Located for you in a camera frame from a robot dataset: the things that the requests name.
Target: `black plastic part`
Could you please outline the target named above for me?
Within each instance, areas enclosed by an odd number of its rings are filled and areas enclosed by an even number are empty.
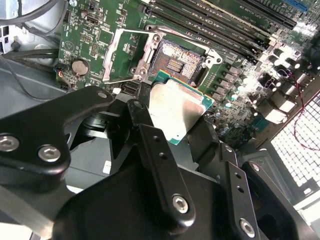
[[[90,86],[1,119],[0,134],[17,138],[19,147],[0,151],[0,184],[36,191],[57,187],[70,164],[66,127],[94,112],[107,110],[112,101],[108,92]],[[38,157],[39,149],[47,145],[60,151],[57,161],[46,162]]]
[[[242,169],[248,177],[258,226],[269,240],[319,240],[261,166],[245,162]]]
[[[184,169],[179,171],[197,209],[197,217],[185,233],[171,235],[158,226],[145,169],[136,162],[73,197],[55,221],[52,240],[222,240],[218,227],[221,212],[213,204],[219,185]]]

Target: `silver screw head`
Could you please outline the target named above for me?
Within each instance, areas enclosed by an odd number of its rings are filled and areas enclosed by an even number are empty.
[[[16,150],[20,145],[20,142],[14,136],[2,135],[0,136],[0,151],[11,152]]]
[[[55,146],[43,146],[38,151],[38,156],[43,161],[53,163],[61,157],[61,153]]]
[[[225,148],[228,152],[232,153],[232,148],[231,148],[230,146],[224,145],[224,148]]]
[[[153,40],[158,43],[158,42],[160,42],[161,37],[160,37],[158,34],[155,34],[155,35],[153,36]]]
[[[77,0],[69,0],[69,4],[71,7],[76,7],[78,2],[77,2]]]
[[[141,69],[141,70],[140,70],[140,74],[141,74],[141,75],[145,75],[145,74],[147,74],[147,71],[146,71],[145,69]]]
[[[98,92],[98,96],[99,97],[101,97],[101,98],[103,98],[103,99],[106,99],[108,96],[105,94],[105,93],[103,93],[103,92]]]
[[[257,172],[260,171],[259,167],[256,164],[252,163],[251,165],[254,168],[254,170],[256,170]]]
[[[248,235],[249,238],[255,237],[255,230],[251,224],[244,218],[240,218],[240,227]]]
[[[173,196],[172,204],[179,213],[185,214],[186,212],[188,212],[188,203],[182,196]]]

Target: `electronic component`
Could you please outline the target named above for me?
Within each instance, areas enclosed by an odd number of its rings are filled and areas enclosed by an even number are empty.
[[[237,68],[237,67],[235,67],[235,66],[232,66],[232,65],[229,65],[227,69],[228,69],[228,71],[229,71],[230,73],[232,73],[233,75],[238,75],[238,74],[240,74],[240,72],[241,72],[241,70],[240,70],[239,68]]]
[[[224,87],[224,88],[226,88],[226,87],[229,87],[229,82],[228,81],[226,81],[226,80],[221,80],[220,82],[219,82],[219,85],[221,85],[222,87]]]
[[[275,92],[272,95],[271,100],[279,110],[285,113],[291,112],[291,110],[297,106],[297,104],[293,102],[288,95],[283,95],[279,92]]]
[[[250,107],[250,112],[252,113],[252,116],[258,116],[258,112],[253,107]]]
[[[247,77],[246,75],[240,76],[240,79],[242,80],[242,82],[243,82],[244,84],[249,84],[249,83],[250,83],[250,78]]]
[[[225,88],[221,87],[221,86],[216,86],[214,88],[214,91],[219,93],[219,94],[224,94],[227,90]]]
[[[287,58],[286,62],[288,64],[290,64],[294,69],[298,69],[300,68],[300,63],[297,63],[295,60],[293,60],[292,58]]]
[[[271,57],[269,58],[269,60],[270,60],[270,62],[272,62],[273,65],[275,65],[275,66],[279,66],[279,65],[283,62],[281,59],[277,58],[276,56],[271,56]]]
[[[267,121],[274,124],[284,123],[288,119],[285,113],[274,108],[266,99],[261,102],[258,110]]]
[[[229,74],[229,73],[227,73],[227,72],[224,72],[224,73],[223,73],[223,77],[224,77],[225,79],[227,79],[228,81],[230,81],[230,82],[232,82],[232,81],[234,81],[234,80],[237,79],[236,76],[231,75],[231,74]]]
[[[219,109],[215,110],[215,111],[214,111],[214,114],[215,114],[215,116],[216,116],[217,118],[220,118],[220,117],[221,117],[221,113],[220,113],[220,110],[219,110]]]
[[[230,93],[229,93],[229,96],[230,96],[230,98],[231,98],[231,101],[236,100],[237,97],[238,97],[238,95],[237,95],[234,91],[230,92]]]
[[[170,143],[177,145],[214,100],[164,71],[154,82],[149,101],[152,122]]]
[[[223,125],[223,131],[225,131],[226,133],[229,132],[230,128],[228,124],[224,124]]]
[[[273,82],[271,82],[271,83],[269,84],[268,88],[269,88],[272,92],[277,91],[277,86],[276,86]]]
[[[197,75],[205,58],[169,40],[161,41],[149,69],[150,76],[165,71],[185,83],[190,84]]]
[[[92,12],[95,12],[98,9],[99,3],[93,0],[90,0],[88,3],[88,9]]]
[[[281,82],[277,79],[273,79],[273,82],[272,82],[277,88],[279,88],[281,86]]]
[[[71,17],[71,12],[70,12],[70,10],[68,9],[68,10],[65,12],[65,15],[64,15],[64,18],[63,18],[63,22],[64,22],[64,23],[69,23],[69,22],[70,22],[70,17]]]
[[[216,101],[220,101],[220,100],[223,98],[223,96],[222,96],[221,94],[216,93],[216,92],[214,92],[214,93],[211,95],[211,97],[212,97],[214,100],[216,100]]]
[[[224,101],[223,104],[226,108],[230,108],[232,106],[231,102],[228,100]]]
[[[75,75],[79,77],[86,75],[90,71],[89,63],[86,60],[80,58],[74,59],[72,61],[71,67]]]
[[[286,57],[288,57],[288,54],[286,54],[284,51],[282,51],[281,49],[275,49],[274,50],[274,55],[276,55],[279,59],[285,59]]]
[[[245,86],[241,85],[240,83],[236,83],[234,86],[239,92],[242,92],[243,90],[245,90]]]
[[[256,104],[256,103],[257,103],[257,99],[256,99],[254,96],[252,96],[252,95],[249,95],[249,100],[250,100],[250,102],[251,102],[252,104]]]

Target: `capacitor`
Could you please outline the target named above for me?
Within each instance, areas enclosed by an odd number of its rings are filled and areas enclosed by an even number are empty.
[[[244,84],[249,84],[249,83],[250,83],[250,78],[248,78],[246,75],[242,75],[242,76],[240,77],[240,79],[242,80],[242,82],[243,82]]]
[[[231,104],[230,101],[226,100],[226,101],[224,101],[224,106],[225,106],[226,108],[230,108],[230,107],[232,106],[232,104]]]
[[[223,136],[223,135],[225,135],[225,134],[226,134],[226,132],[225,132],[223,129],[221,129],[221,130],[220,130],[220,135]]]
[[[254,117],[258,116],[258,112],[253,107],[250,107],[250,112]]]
[[[215,111],[214,111],[214,114],[215,114],[215,116],[216,116],[217,118],[220,118],[220,117],[221,117],[221,112],[220,112],[219,109],[215,110]]]
[[[292,58],[287,58],[286,62],[288,64],[290,64],[294,69],[298,69],[300,68],[300,63],[297,63],[295,60],[293,60]]]
[[[75,58],[71,67],[76,76],[84,76],[90,71],[89,63],[81,58]]]
[[[252,95],[249,95],[249,100],[251,101],[252,104],[256,104],[257,103],[257,99]]]
[[[228,124],[224,124],[223,125],[223,131],[225,131],[226,133],[229,132],[230,128]]]
[[[277,87],[276,87],[276,85],[275,85],[273,82],[270,83],[270,85],[269,85],[268,88],[269,88],[272,92],[277,91]]]
[[[288,57],[288,55],[279,48],[275,49],[273,53],[280,59],[285,59],[286,57]]]
[[[245,90],[245,86],[241,85],[240,83],[237,83],[234,86],[239,92],[242,92],[243,90]]]
[[[234,91],[230,92],[230,93],[229,93],[229,96],[230,96],[230,98],[231,98],[231,101],[236,100],[237,97],[238,97],[238,95],[237,95]]]
[[[281,82],[277,79],[273,80],[273,84],[278,88],[281,86]]]
[[[279,66],[282,63],[282,60],[280,60],[276,56],[271,56],[269,59],[270,59],[270,62],[272,62],[273,65],[275,66]]]
[[[283,65],[279,65],[277,66],[275,69],[276,74],[278,75],[278,77],[288,77],[290,71]]]
[[[88,10],[82,10],[81,11],[81,17],[84,18],[84,19],[88,16],[88,14],[89,14]]]

